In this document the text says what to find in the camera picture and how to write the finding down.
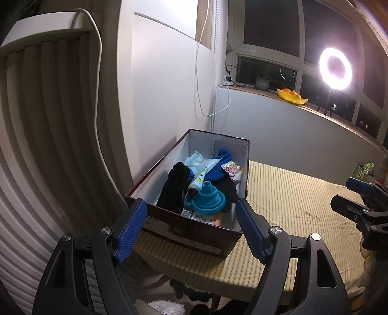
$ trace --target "snack packet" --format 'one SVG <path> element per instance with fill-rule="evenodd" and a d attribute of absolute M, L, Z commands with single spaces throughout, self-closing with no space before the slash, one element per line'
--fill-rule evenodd
<path fill-rule="evenodd" d="M 221 167 L 229 174 L 232 182 L 239 183 L 241 181 L 241 177 L 243 176 L 244 170 L 239 167 L 233 161 L 226 162 L 222 164 Z"/>

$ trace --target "white wall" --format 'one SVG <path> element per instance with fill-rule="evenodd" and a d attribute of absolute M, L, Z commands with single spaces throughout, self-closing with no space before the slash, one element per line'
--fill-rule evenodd
<path fill-rule="evenodd" d="M 136 0 L 135 12 L 195 39 L 198 0 Z"/>
<path fill-rule="evenodd" d="M 333 121 L 265 96 L 231 90 L 215 132 L 250 140 L 249 159 L 344 185 L 360 163 L 380 166 L 385 154 Z M 217 91 L 216 110 L 228 91 Z"/>
<path fill-rule="evenodd" d="M 136 182 L 189 128 L 207 129 L 194 89 L 196 42 L 144 16 L 135 15 L 132 33 L 132 90 L 139 165 Z M 214 53 L 200 45 L 197 71 L 205 114 L 215 85 Z"/>

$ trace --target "yellow striped mattress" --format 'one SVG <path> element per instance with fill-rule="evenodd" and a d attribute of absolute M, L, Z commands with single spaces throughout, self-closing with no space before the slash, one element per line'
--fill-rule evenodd
<path fill-rule="evenodd" d="M 249 162 L 247 200 L 270 225 L 288 234 L 319 233 L 342 276 L 348 296 L 362 292 L 355 283 L 363 271 L 361 233 L 355 224 L 333 212 L 331 198 L 341 194 L 362 204 L 346 187 L 281 168 Z M 264 266 L 255 259 L 242 236 L 226 259 L 187 249 L 141 231 L 135 251 L 155 270 L 189 286 L 232 299 L 249 301 Z M 296 259 L 290 262 L 284 299 L 292 291 Z"/>

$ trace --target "white cable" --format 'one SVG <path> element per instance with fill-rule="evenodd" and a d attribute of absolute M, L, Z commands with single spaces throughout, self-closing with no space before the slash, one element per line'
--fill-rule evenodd
<path fill-rule="evenodd" d="M 205 113 L 203 112 L 202 110 L 202 104 L 201 104 L 201 99 L 199 97 L 199 90 L 198 90 L 198 71 L 197 71 L 197 59 L 198 59 L 198 50 L 199 50 L 199 45 L 201 44 L 201 40 L 202 40 L 202 35 L 203 35 L 203 31 L 205 30 L 205 26 L 206 26 L 206 22 L 208 20 L 208 16 L 209 16 L 209 5 L 210 5 L 210 0 L 208 0 L 208 8 L 206 10 L 206 17 L 205 17 L 205 22 L 203 23 L 203 27 L 202 27 L 202 31 L 201 31 L 201 36 L 199 37 L 199 42 L 196 44 L 197 47 L 196 47 L 196 52 L 195 52 L 195 80 L 196 80 L 196 85 L 197 85 L 197 96 L 198 96 L 198 102 L 199 102 L 199 108 L 201 109 L 201 113 L 203 116 L 205 117 L 212 117 L 214 116 L 215 114 L 218 114 L 219 112 L 222 112 L 223 110 L 227 109 L 229 107 L 229 104 L 230 102 L 232 101 L 232 94 L 230 93 L 230 89 L 229 87 L 226 85 L 225 83 L 225 80 L 223 81 L 223 84 L 221 85 L 218 85 L 216 87 L 216 90 L 214 93 L 216 93 L 217 89 L 223 85 L 226 86 L 226 88 L 228 89 L 228 99 L 229 99 L 229 96 L 230 96 L 230 100 L 228 101 L 228 105 L 226 105 L 225 108 L 219 110 L 218 112 L 215 112 L 214 114 L 211 114 L 211 115 L 205 115 Z"/>
<path fill-rule="evenodd" d="M 102 56 L 102 40 L 101 40 L 101 35 L 100 35 L 100 32 L 98 31 L 97 25 L 94 22 L 91 14 L 87 10 L 82 9 L 82 8 L 77 8 L 77 9 L 75 9 L 75 11 L 84 13 L 89 18 L 89 20 L 90 20 L 90 22 L 91 22 L 91 24 L 92 24 L 92 26 L 93 26 L 93 28 L 94 28 L 94 30 L 96 32 L 97 38 L 98 38 L 99 54 L 98 54 L 98 60 L 97 60 L 97 77 L 96 77 L 95 105 L 94 105 L 94 119 L 93 119 L 94 134 L 95 134 L 95 137 L 96 137 L 98 153 L 100 155 L 100 158 L 101 158 L 101 161 L 102 161 L 102 165 L 104 166 L 105 173 L 108 176 L 109 181 L 112 183 L 113 188 L 116 190 L 117 194 L 120 196 L 121 201 L 126 205 L 126 202 L 125 202 L 124 198 L 122 197 L 120 191 L 118 190 L 118 188 L 117 188 L 117 186 L 116 186 L 116 184 L 115 184 L 111 174 L 109 173 L 108 167 L 106 166 L 104 157 L 102 155 L 101 147 L 100 147 L 100 141 L 98 139 L 98 132 L 97 132 L 97 106 L 98 106 L 98 91 L 99 91 L 99 81 L 100 81 L 101 56 Z"/>

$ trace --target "barcode label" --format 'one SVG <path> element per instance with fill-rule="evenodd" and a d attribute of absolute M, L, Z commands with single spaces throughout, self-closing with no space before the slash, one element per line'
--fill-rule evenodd
<path fill-rule="evenodd" d="M 184 216 L 185 218 L 190 219 L 192 212 L 193 212 L 192 210 L 185 210 L 185 209 L 183 209 L 183 211 L 182 211 L 182 213 L 180 215 Z"/>

